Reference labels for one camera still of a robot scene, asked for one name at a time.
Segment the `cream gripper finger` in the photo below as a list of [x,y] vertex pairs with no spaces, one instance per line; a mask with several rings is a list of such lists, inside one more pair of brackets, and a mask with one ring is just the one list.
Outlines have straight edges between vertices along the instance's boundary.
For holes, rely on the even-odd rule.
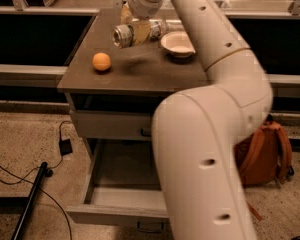
[[148,40],[151,29],[151,23],[149,21],[134,21],[133,22],[133,45],[141,45]]

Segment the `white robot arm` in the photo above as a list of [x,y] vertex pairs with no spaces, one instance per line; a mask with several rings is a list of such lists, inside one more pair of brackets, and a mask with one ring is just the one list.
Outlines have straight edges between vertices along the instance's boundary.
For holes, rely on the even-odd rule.
[[[152,17],[162,0],[127,0]],[[272,105],[268,77],[213,0],[171,0],[209,81],[157,107],[152,145],[174,240],[257,240],[233,155]]]

